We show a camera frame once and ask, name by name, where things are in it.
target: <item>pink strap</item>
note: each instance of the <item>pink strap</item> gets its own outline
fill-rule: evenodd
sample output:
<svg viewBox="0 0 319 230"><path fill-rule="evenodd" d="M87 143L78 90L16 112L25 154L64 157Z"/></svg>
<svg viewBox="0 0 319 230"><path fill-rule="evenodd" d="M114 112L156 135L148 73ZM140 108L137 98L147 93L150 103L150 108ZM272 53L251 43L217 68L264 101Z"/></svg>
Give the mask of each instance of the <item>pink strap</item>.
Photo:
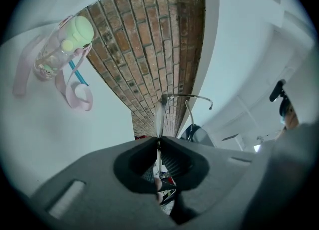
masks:
<svg viewBox="0 0 319 230"><path fill-rule="evenodd" d="M88 46L86 49L83 50L81 59L76 64L75 68L73 69L68 82L65 84L63 72L60 71L56 77L55 77L55 86L56 88L64 95L66 101L70 105L71 108L80 108L86 111L89 111L92 108L93 105L93 95L91 93L91 90L88 86L85 84L78 84L74 89L71 87L70 79L73 76L73 74L76 72L76 70L80 67L82 64L84 58L87 56L89 51L91 50L92 46ZM82 100L75 94L75 89L80 88L85 92L86 100Z"/></svg>
<svg viewBox="0 0 319 230"><path fill-rule="evenodd" d="M34 65L34 61L38 56L39 52L42 50L46 42L46 38L43 36L38 36L33 39L22 51L22 54L19 59L19 63L16 69L16 74L14 78L14 85L13 85L13 94L14 95L25 95L26 93L26 85L28 78L30 76L31 69ZM70 79L75 71L79 68L81 63L83 62L84 58L89 53L92 45L84 49L78 49L75 51L74 55L70 56L71 60L74 56L81 56L81 59L76 64L75 68L73 69L67 84L65 84L63 72L60 71L57 76L55 77L55 85L57 89L63 94L66 101L70 105L71 108L80 108L86 111L89 111L93 105L93 95L90 89L85 84L78 84L76 87L83 89L86 94L86 100L82 100L78 98L75 94L75 91L71 87Z"/></svg>

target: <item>white ceiling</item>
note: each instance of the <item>white ceiling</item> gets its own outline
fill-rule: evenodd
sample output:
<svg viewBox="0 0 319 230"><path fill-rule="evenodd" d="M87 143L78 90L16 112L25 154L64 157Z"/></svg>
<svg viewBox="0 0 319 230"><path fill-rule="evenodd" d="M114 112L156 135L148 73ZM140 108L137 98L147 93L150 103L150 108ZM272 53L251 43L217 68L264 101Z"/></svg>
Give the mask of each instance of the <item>white ceiling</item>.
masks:
<svg viewBox="0 0 319 230"><path fill-rule="evenodd" d="M206 0L207 9L210 4L216 6ZM212 99L214 107L209 111L206 101L194 100L194 119L215 145L240 133L252 149L259 143L257 136L273 139L282 129L280 101L270 103L269 95L279 79L289 79L300 66L315 32L295 0L219 0L216 41L209 46L209 14L200 64L208 65L208 51L211 59L205 78L199 78L204 79L201 88L195 83L194 92ZM183 124L179 134L190 124L187 115Z"/></svg>

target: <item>pink lanyard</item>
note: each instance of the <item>pink lanyard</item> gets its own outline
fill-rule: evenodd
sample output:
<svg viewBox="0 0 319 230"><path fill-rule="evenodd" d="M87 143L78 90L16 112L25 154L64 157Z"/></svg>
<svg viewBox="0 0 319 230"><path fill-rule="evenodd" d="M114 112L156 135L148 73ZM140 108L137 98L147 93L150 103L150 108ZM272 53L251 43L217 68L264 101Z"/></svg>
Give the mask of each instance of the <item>pink lanyard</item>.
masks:
<svg viewBox="0 0 319 230"><path fill-rule="evenodd" d="M63 21L59 27L61 28L70 18ZM19 59L19 63L16 69L14 85L13 85L13 94L24 96L26 93L26 85L30 76L30 72L33 68L35 59L37 55L42 50L46 42L46 38L43 36L38 36L33 39L22 51L22 54ZM81 58L73 69L67 83L65 84L64 76L62 70L55 76L55 86L62 93L67 103L71 108L79 108L85 111L89 111L93 105L93 95L91 90L85 84L78 84L74 87L74 90L71 87L71 77L76 72L76 70L82 64L84 58L87 56L91 50L92 45L85 47L84 49L77 49L73 55L70 56L70 60L76 56ZM75 94L75 89L79 88L85 92L86 100L82 100Z"/></svg>

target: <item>water bottle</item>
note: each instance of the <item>water bottle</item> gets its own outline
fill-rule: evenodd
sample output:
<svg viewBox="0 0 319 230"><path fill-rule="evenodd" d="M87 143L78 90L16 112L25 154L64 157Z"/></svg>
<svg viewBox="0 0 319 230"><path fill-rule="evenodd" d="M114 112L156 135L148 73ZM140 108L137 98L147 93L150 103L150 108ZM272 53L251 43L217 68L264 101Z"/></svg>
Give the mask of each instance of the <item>water bottle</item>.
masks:
<svg viewBox="0 0 319 230"><path fill-rule="evenodd" d="M75 56L87 47L94 36L90 22L82 16L62 22L48 38L34 62L33 72L41 81L55 77Z"/></svg>

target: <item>brick wall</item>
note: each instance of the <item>brick wall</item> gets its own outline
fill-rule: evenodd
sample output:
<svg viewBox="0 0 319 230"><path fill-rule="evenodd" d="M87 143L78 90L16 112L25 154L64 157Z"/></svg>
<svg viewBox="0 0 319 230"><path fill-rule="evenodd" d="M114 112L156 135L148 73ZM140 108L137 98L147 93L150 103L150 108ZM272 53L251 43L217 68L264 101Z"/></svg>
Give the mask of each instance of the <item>brick wall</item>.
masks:
<svg viewBox="0 0 319 230"><path fill-rule="evenodd" d="M155 104L163 93L191 93L204 12L204 0L100 0L78 13L95 30L88 59L131 110L136 136L155 135ZM185 111L185 99L169 102L168 135L176 135Z"/></svg>

